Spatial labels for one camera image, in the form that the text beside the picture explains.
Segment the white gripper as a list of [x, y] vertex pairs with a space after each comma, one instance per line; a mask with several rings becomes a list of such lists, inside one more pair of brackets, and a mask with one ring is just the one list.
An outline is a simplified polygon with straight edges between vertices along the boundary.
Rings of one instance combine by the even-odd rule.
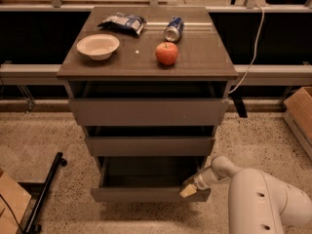
[[199, 190], [208, 189], [216, 181], [216, 176], [211, 167], [205, 169], [187, 178], [182, 185], [186, 185], [180, 192], [179, 195], [182, 198], [187, 198]]

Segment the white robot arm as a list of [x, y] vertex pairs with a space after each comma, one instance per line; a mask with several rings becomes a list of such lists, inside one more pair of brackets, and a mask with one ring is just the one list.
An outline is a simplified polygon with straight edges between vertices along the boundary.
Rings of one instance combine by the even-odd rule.
[[240, 168], [224, 156], [184, 183], [183, 198], [229, 182], [229, 234], [284, 234], [285, 226], [312, 220], [312, 201], [302, 190], [256, 169]]

